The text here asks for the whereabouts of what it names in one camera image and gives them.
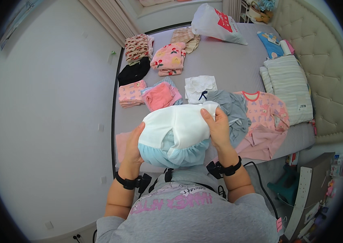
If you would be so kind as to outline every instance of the plastic bag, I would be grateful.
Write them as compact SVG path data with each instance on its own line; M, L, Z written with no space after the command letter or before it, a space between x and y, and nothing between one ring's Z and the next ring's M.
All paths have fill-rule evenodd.
M201 4L194 14L192 31L217 39L247 45L233 18L218 11L207 3Z

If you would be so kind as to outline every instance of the pink clothing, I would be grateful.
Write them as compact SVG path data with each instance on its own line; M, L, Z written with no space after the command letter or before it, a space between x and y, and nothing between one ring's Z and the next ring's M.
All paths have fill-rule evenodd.
M184 42L178 42L160 48L155 53L150 66L158 70L159 76L181 74L186 56L185 47Z
M138 104L144 104L140 90L147 88L144 80L137 81L119 87L119 103L123 108L132 107Z
M168 82L162 82L154 88L146 90L142 97L150 112L172 106L177 100L182 99L178 89Z
M120 133L116 135L117 160L121 163L124 159L125 147L131 132Z
M241 158L271 160L286 138L288 131L273 131L262 125L255 127L251 136L246 136L236 147Z
M235 92L235 94L244 95L246 98L247 117L251 120L248 136L251 136L252 130L259 125L280 132L289 129L290 121L286 105L275 95L260 91L255 94L244 91ZM275 126L275 117L280 119L277 127Z
M289 50L290 50L291 54L293 55L294 51L295 51L294 48L291 46L291 44L288 42L288 40L284 40L284 41L286 41L286 44L288 45Z
M235 94L246 98L247 117L251 120L248 133L235 148L236 152L241 158L271 160L285 140L290 125L285 103L275 95L260 91L255 94L244 91ZM277 127L275 117L280 119Z

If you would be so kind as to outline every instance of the person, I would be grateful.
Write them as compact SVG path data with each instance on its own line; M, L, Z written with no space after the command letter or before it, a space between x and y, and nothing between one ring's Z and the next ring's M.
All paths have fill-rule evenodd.
M209 126L211 140L223 167L236 165L238 155L229 139L227 115L216 109L215 119L207 110L201 115ZM144 162L138 139L141 123L127 142L119 176L134 180ZM159 176L154 189L134 204L134 190L116 179L108 192L105 215L97 220L97 242L278 242L276 218L264 198L255 193L246 169L225 176L228 201L207 187L217 188L217 180L205 166L172 172L172 180Z

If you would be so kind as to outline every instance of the teal stool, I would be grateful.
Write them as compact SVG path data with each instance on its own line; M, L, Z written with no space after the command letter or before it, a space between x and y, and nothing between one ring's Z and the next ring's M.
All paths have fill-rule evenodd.
M280 199L283 200L283 198L285 198L288 204L294 206L300 175L297 173L297 171L292 170L288 165L284 165L283 169L285 170L286 174L284 174L275 184L271 182L267 183L267 187L274 191L277 195L279 194L279 196L282 197Z

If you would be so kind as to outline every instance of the gray t-shirt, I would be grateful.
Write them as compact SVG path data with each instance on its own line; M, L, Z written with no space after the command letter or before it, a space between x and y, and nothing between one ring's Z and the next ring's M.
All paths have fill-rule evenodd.
M205 175L179 171L172 180L161 175L126 220L98 219L97 242L278 242L276 218L261 195L247 194L233 204L192 182L212 186Z

